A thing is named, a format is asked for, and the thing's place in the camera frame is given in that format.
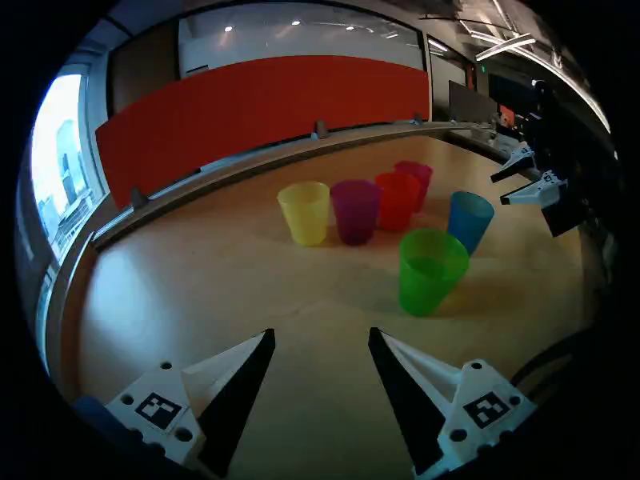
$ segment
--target sky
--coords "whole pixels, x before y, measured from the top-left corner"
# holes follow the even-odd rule
[[[80,150],[78,133],[78,94],[80,75],[64,75],[54,80],[35,121],[31,146],[31,177],[36,202],[54,196],[59,214],[64,212],[66,194],[60,179],[56,151],[56,133],[67,119],[74,120],[74,140]]]

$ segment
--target green cup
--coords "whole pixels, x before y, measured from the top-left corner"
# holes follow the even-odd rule
[[[414,230],[400,242],[400,305],[416,317],[433,313],[468,268],[469,254],[456,237]]]

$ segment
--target yellow cup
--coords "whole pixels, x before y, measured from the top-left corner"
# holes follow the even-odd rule
[[[329,221],[328,186],[320,182],[294,183],[280,190],[278,201],[296,243],[304,246],[322,243]]]

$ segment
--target wooden table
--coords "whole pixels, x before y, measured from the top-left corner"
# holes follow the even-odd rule
[[[434,168],[412,228],[445,229],[469,190],[496,215],[470,269],[430,318],[396,300],[402,234],[366,246],[290,240],[276,194],[292,182],[373,178],[399,160]],[[501,206],[528,181],[434,138],[373,143],[222,188],[136,230],[95,267],[80,332],[82,390],[106,402],[146,370],[189,365],[275,328],[276,350],[230,466],[236,478],[412,478],[367,348],[379,326],[454,366],[484,358],[505,376],[585,325],[578,232],[553,239],[536,206]]]

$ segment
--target skyscraper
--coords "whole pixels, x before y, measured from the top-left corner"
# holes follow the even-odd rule
[[[74,120],[65,120],[56,136],[58,168],[69,205],[73,205],[78,194],[83,192],[88,185],[82,168],[82,157],[74,141],[76,128]]]

